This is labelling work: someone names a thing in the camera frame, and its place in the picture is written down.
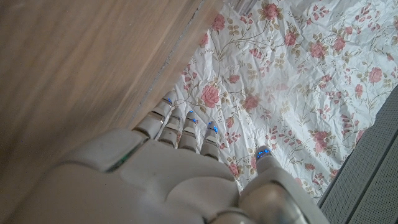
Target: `rose pattern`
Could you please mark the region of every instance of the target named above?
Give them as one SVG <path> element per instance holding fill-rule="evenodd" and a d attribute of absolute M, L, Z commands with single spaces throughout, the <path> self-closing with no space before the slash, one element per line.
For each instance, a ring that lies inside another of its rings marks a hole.
<path fill-rule="evenodd" d="M 345 31 L 346 31 L 346 34 L 353 34 L 353 28 L 352 27 L 346 27 Z"/>
<path fill-rule="evenodd" d="M 202 38 L 199 46 L 201 48 L 204 48 L 208 42 L 209 42 L 209 36 L 207 34 L 205 34 L 205 36 Z"/>
<path fill-rule="evenodd" d="M 361 84 L 357 84 L 355 87 L 355 96 L 360 98 L 363 93 L 363 86 Z"/>
<path fill-rule="evenodd" d="M 220 100 L 220 97 L 218 96 L 218 89 L 211 85 L 205 86 L 201 93 L 201 98 L 209 108 L 214 108 L 216 103 L 218 103 L 218 100 Z"/>
<path fill-rule="evenodd" d="M 227 128 L 232 128 L 232 126 L 234 125 L 234 118 L 233 117 L 227 118 L 225 123 Z"/>
<path fill-rule="evenodd" d="M 225 18 L 223 15 L 218 14 L 216 19 L 214 19 L 211 28 L 217 32 L 223 30 L 225 27 Z"/>
<path fill-rule="evenodd" d="M 239 75 L 231 75 L 228 78 L 228 81 L 230 82 L 230 84 L 235 84 L 238 80 L 239 80 Z"/>
<path fill-rule="evenodd" d="M 257 169 L 257 166 L 256 166 L 256 157 L 255 157 L 255 156 L 252 156 L 252 158 L 250 159 L 250 165 L 251 165 L 251 167 L 252 167 L 253 169 Z"/>
<path fill-rule="evenodd" d="M 311 43 L 310 52 L 314 58 L 325 58 L 326 48 L 321 42 Z"/>
<path fill-rule="evenodd" d="M 253 54 L 253 56 L 261 59 L 262 53 L 258 49 L 251 49 L 249 52 Z"/>
<path fill-rule="evenodd" d="M 236 164 L 231 164 L 228 166 L 228 168 L 235 177 L 239 177 L 238 166 Z"/>
<path fill-rule="evenodd" d="M 249 94 L 249 96 L 244 100 L 242 107 L 246 109 L 246 111 L 250 111 L 251 109 L 256 108 L 258 104 L 259 104 L 259 97 Z"/>
<path fill-rule="evenodd" d="M 370 83 L 377 83 L 381 80 L 382 72 L 380 68 L 372 68 L 371 72 L 369 73 L 369 82 Z"/>
<path fill-rule="evenodd" d="M 337 51 L 340 51 L 340 50 L 343 50 L 345 45 L 346 45 L 346 42 L 344 41 L 344 38 L 342 36 L 338 36 L 335 40 L 335 44 L 333 45 L 333 48 Z"/>
<path fill-rule="evenodd" d="M 272 4 L 263 4 L 263 8 L 259 9 L 259 13 L 262 16 L 261 19 L 274 19 L 279 15 L 278 7 L 272 3 Z"/>
<path fill-rule="evenodd" d="M 302 11 L 258 1 L 242 16 L 225 6 L 175 102 L 198 114 L 200 129 L 218 124 L 220 160 L 239 188 L 255 177 L 256 147 L 268 145 L 317 201 L 398 84 L 398 16 L 389 16 L 398 9 L 346 2 L 335 17 L 339 3 L 298 3 Z"/>
<path fill-rule="evenodd" d="M 292 32 L 288 32 L 285 35 L 285 45 L 287 46 L 293 46 L 296 43 L 296 36 Z"/>

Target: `floral fabric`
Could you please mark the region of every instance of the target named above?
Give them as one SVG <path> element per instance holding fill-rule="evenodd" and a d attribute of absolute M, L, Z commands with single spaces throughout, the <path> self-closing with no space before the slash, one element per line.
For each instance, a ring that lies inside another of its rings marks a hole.
<path fill-rule="evenodd" d="M 225 6 L 175 86 L 242 189 L 268 145 L 317 201 L 398 84 L 398 0 Z"/>

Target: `gray speaker grille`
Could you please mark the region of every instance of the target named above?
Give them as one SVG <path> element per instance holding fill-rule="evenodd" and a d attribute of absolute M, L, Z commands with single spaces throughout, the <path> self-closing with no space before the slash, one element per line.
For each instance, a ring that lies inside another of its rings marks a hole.
<path fill-rule="evenodd" d="M 398 213 L 398 139 L 390 148 L 350 223 L 395 223 Z"/>
<path fill-rule="evenodd" d="M 398 129 L 398 88 L 394 88 L 352 152 L 321 210 L 331 224 L 346 223 L 370 184 Z"/>

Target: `pink rose print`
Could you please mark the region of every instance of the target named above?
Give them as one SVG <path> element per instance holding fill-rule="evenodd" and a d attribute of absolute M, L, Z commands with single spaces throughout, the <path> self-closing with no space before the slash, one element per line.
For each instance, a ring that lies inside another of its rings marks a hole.
<path fill-rule="evenodd" d="M 326 53 L 322 43 L 320 42 L 314 43 L 310 47 L 310 51 L 311 51 L 311 56 L 314 58 L 324 58 Z"/>
<path fill-rule="evenodd" d="M 294 180 L 299 184 L 300 187 L 303 185 L 303 183 L 301 183 L 300 178 L 296 177 Z"/>
<path fill-rule="evenodd" d="M 220 31 L 224 29 L 225 18 L 220 13 L 216 16 L 216 19 L 213 21 L 211 28 L 215 31 Z"/>
<path fill-rule="evenodd" d="M 322 152 L 324 148 L 327 147 L 327 144 L 325 141 L 319 141 L 315 143 L 315 151 L 316 152 Z"/>
<path fill-rule="evenodd" d="M 292 45 L 294 45 L 295 43 L 296 43 L 296 36 L 295 36 L 295 34 L 292 33 L 292 32 L 288 32 L 288 33 L 285 35 L 285 45 L 287 45 L 287 46 L 292 46 Z"/>
<path fill-rule="evenodd" d="M 393 61 L 393 60 L 394 60 L 394 58 L 392 57 L 392 55 L 391 55 L 391 54 L 387 54 L 387 60 L 389 60 L 389 61 Z"/>
<path fill-rule="evenodd" d="M 229 170 L 231 173 L 238 178 L 239 177 L 239 172 L 238 172 L 238 167 L 236 164 L 231 163 L 231 165 L 228 166 Z"/>
<path fill-rule="evenodd" d="M 218 89 L 207 85 L 202 90 L 201 99 L 205 102 L 206 106 L 209 108 L 214 108 L 220 97 L 218 96 Z"/>
<path fill-rule="evenodd" d="M 328 81 L 330 81 L 330 80 L 331 80 L 331 76 L 330 76 L 329 74 L 324 75 L 324 76 L 322 77 L 322 81 L 324 81 L 324 82 L 328 82 Z"/>
<path fill-rule="evenodd" d="M 268 4 L 265 8 L 262 9 L 262 15 L 267 19 L 273 19 L 278 16 L 278 8 L 274 3 Z"/>
<path fill-rule="evenodd" d="M 332 181 L 336 177 L 337 173 L 338 173 L 338 170 L 332 169 L 332 168 L 330 169 L 330 175 L 329 175 L 330 181 Z"/>
<path fill-rule="evenodd" d="M 228 81 L 229 81 L 231 84 L 235 84 L 238 80 L 239 80 L 239 75 L 231 75 L 231 76 L 228 78 Z"/>
<path fill-rule="evenodd" d="M 325 142 L 325 138 L 328 136 L 326 131 L 319 131 L 314 134 L 313 140 L 315 141 L 315 151 L 322 152 L 324 148 L 327 147 L 327 143 Z"/>
<path fill-rule="evenodd" d="M 258 104 L 258 96 L 253 96 L 252 94 L 249 94 L 249 96 L 244 100 L 243 108 L 246 109 L 247 112 L 249 112 L 249 110 L 256 108 Z"/>
<path fill-rule="evenodd" d="M 356 136 L 356 140 L 355 140 L 356 144 L 358 144 L 358 141 L 361 139 L 364 132 L 365 132 L 365 130 L 358 131 L 358 135 Z"/>
<path fill-rule="evenodd" d="M 396 20 L 394 21 L 394 26 L 396 27 L 396 30 L 398 30 L 398 17 L 396 17 Z"/>
<path fill-rule="evenodd" d="M 252 156 L 251 160 L 250 160 L 250 165 L 253 169 L 256 169 L 256 157 Z"/>
<path fill-rule="evenodd" d="M 353 28 L 352 27 L 346 27 L 346 34 L 353 34 Z"/>
<path fill-rule="evenodd" d="M 253 14 L 250 12 L 249 15 L 247 16 L 247 19 L 246 19 L 244 16 L 241 16 L 241 21 L 244 22 L 245 24 L 247 24 L 247 23 L 252 24 L 252 23 L 253 23 L 253 20 L 250 19 L 250 17 L 251 17 L 252 15 L 253 15 Z"/>
<path fill-rule="evenodd" d="M 369 73 L 369 81 L 371 83 L 377 83 L 381 80 L 382 72 L 380 68 L 372 68 Z"/>
<path fill-rule="evenodd" d="M 360 98 L 363 93 L 363 86 L 361 84 L 356 85 L 355 87 L 355 96 Z"/>
<path fill-rule="evenodd" d="M 220 145 L 220 149 L 224 149 L 224 148 L 226 148 L 225 143 L 223 143 L 223 144 Z"/>
<path fill-rule="evenodd" d="M 338 36 L 337 39 L 335 40 L 335 44 L 333 45 L 333 48 L 337 51 L 340 51 L 340 50 L 343 50 L 345 45 L 346 45 L 346 42 L 344 41 L 344 38 L 342 36 Z"/>
<path fill-rule="evenodd" d="M 226 123 L 227 128 L 231 128 L 234 125 L 234 118 L 233 117 L 227 118 L 225 123 Z"/>
<path fill-rule="evenodd" d="M 262 53 L 258 49 L 251 49 L 249 50 L 250 53 L 253 54 L 253 56 L 257 57 L 258 59 L 261 59 Z"/>
<path fill-rule="evenodd" d="M 189 88 L 191 87 L 191 83 L 184 85 L 184 90 L 189 90 Z"/>
<path fill-rule="evenodd" d="M 315 166 L 313 164 L 304 164 L 306 170 L 314 170 Z"/>
<path fill-rule="evenodd" d="M 202 38 L 202 40 L 201 40 L 199 46 L 200 46 L 201 48 L 204 48 L 205 45 L 206 45 L 208 42 L 209 42 L 209 35 L 205 34 L 205 36 Z"/>

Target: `robot finger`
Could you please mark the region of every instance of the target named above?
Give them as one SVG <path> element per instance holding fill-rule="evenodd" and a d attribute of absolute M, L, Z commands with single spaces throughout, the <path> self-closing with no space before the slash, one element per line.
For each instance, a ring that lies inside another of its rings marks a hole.
<path fill-rule="evenodd" d="M 218 128 L 215 122 L 211 121 L 207 125 L 205 140 L 201 146 L 200 154 L 218 160 Z"/>
<path fill-rule="evenodd" d="M 170 91 L 159 101 L 155 108 L 145 116 L 133 130 L 144 133 L 154 139 L 162 127 L 165 117 L 170 112 L 172 102 L 176 99 L 174 92 Z"/>
<path fill-rule="evenodd" d="M 196 115 L 193 111 L 189 111 L 182 129 L 179 149 L 188 149 L 189 151 L 196 152 L 197 137 L 196 137 Z"/>
<path fill-rule="evenodd" d="M 169 144 L 172 147 L 177 146 L 177 135 L 180 128 L 181 117 L 181 110 L 179 108 L 175 108 L 172 111 L 162 134 L 160 134 L 158 141 Z"/>

